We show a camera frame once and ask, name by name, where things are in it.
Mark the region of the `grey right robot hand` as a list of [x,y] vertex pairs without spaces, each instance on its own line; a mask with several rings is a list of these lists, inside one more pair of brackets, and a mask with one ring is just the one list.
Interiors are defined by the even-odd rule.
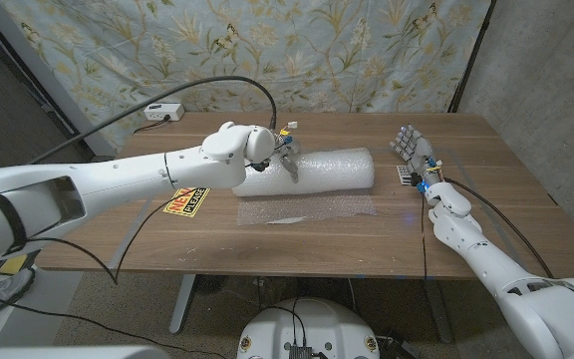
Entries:
[[440,182],[439,164],[434,158],[431,143],[419,130],[412,125],[402,126],[390,146],[406,163],[412,186],[425,191]]

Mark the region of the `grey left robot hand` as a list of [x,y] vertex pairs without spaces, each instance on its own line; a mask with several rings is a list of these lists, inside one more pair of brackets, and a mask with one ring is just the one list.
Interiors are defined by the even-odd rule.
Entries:
[[300,143],[294,140],[291,135],[280,135],[276,139],[276,146],[270,163],[276,166],[280,165],[289,174],[291,181],[297,183],[299,181],[297,161],[300,152]]

